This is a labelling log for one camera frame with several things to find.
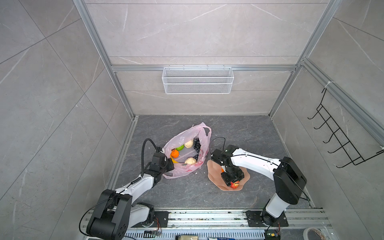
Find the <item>red fake fruit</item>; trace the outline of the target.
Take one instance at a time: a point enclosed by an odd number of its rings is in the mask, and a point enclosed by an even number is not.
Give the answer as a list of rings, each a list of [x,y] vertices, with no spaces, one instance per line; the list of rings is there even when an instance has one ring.
[[[240,182],[239,182],[239,181],[237,181],[237,182],[230,182],[230,187],[231,187],[232,189],[236,189],[236,188],[238,188],[239,185],[240,185]]]

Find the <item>orange fake fruit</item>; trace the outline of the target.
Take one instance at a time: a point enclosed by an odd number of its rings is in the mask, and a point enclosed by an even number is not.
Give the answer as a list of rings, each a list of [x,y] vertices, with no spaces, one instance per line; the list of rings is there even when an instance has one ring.
[[[175,158],[178,158],[180,155],[179,151],[177,149],[173,149],[171,151],[171,158],[175,159]]]

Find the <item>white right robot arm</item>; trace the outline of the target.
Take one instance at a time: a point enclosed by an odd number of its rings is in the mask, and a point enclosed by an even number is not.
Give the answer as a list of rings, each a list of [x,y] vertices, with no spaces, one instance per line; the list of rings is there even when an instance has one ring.
[[[306,201],[310,201],[304,192],[307,179],[294,160],[289,157],[272,159],[229,145],[222,150],[214,150],[211,153],[211,160],[221,166],[221,178],[231,189],[237,189],[240,182],[245,179],[242,168],[274,181],[275,193],[260,214],[260,219],[265,226],[271,227],[277,224],[287,207],[297,205],[302,195],[305,195]]]

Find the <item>green fake fruit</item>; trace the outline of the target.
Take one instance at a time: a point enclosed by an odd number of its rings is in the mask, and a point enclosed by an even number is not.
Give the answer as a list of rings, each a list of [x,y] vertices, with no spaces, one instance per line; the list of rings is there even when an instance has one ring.
[[[181,151],[181,150],[183,150],[184,148],[185,148],[185,146],[184,146],[184,145],[181,145],[180,147],[177,147],[176,150],[177,150],[177,151]]]

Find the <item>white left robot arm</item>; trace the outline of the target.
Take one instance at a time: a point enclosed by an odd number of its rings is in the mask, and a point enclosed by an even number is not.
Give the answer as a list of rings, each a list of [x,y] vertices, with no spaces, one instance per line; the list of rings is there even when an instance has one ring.
[[[163,149],[153,140],[144,140],[141,152],[141,173],[127,185],[116,190],[104,190],[98,202],[90,209],[93,211],[86,230],[79,231],[87,237],[102,240],[121,240],[127,229],[142,224],[151,226],[155,221],[154,206],[145,203],[133,203],[145,192],[152,189],[163,174],[174,170],[174,163]]]

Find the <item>pink plastic shopping bag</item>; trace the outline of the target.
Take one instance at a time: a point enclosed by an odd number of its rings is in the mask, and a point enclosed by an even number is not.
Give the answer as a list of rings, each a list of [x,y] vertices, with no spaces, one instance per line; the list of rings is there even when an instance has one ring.
[[[193,158],[197,154],[193,147],[190,149],[184,148],[183,150],[179,151],[179,157],[174,159],[176,161],[174,163],[174,170],[163,174],[163,176],[169,180],[176,179],[187,176],[198,168],[200,168],[205,163],[205,160],[207,158],[210,148],[211,135],[212,129],[208,127],[205,123],[201,123],[179,133],[178,135],[170,139],[163,147],[163,150],[168,158],[171,157],[171,151],[173,149],[184,145],[186,142],[193,140],[194,138],[199,138],[201,143],[201,150],[199,154],[199,159],[194,165],[185,164],[185,160],[187,158]]]

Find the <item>pink wavy plastic plate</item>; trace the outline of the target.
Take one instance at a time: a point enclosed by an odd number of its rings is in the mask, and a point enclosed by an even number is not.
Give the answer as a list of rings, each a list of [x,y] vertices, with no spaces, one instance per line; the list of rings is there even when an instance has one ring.
[[[219,164],[213,162],[212,160],[209,160],[207,162],[207,166],[208,166],[208,178],[214,185],[216,185],[222,191],[227,191],[227,192],[241,191],[244,185],[246,184],[246,182],[251,177],[248,171],[246,170],[246,168],[240,167],[245,177],[239,182],[238,186],[234,189],[234,188],[228,187],[225,184],[224,180],[221,177],[221,173],[223,169]]]

